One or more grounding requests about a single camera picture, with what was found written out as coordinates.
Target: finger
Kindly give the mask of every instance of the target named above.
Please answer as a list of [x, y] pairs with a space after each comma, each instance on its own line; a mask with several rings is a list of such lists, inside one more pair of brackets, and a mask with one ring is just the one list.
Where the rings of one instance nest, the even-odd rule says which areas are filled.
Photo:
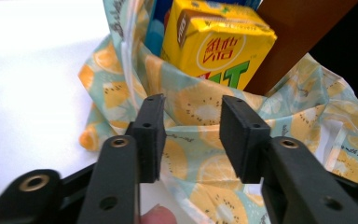
[[168, 208], [156, 205], [141, 217], [142, 224], [176, 224], [173, 212]]

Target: white surface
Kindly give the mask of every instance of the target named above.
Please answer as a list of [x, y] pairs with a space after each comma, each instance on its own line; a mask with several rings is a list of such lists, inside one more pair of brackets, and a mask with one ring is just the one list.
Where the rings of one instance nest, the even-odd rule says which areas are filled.
[[[0, 1], [0, 194], [34, 169], [96, 161], [77, 141], [91, 103], [77, 74], [108, 32], [102, 1]], [[141, 212], [157, 203], [191, 223], [162, 183], [143, 184]]]

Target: drink carton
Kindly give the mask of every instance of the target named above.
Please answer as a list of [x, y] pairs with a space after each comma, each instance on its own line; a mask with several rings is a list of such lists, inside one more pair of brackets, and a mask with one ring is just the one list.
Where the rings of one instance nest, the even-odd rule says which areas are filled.
[[174, 0], [160, 57], [192, 77], [243, 90], [276, 39], [250, 7]]

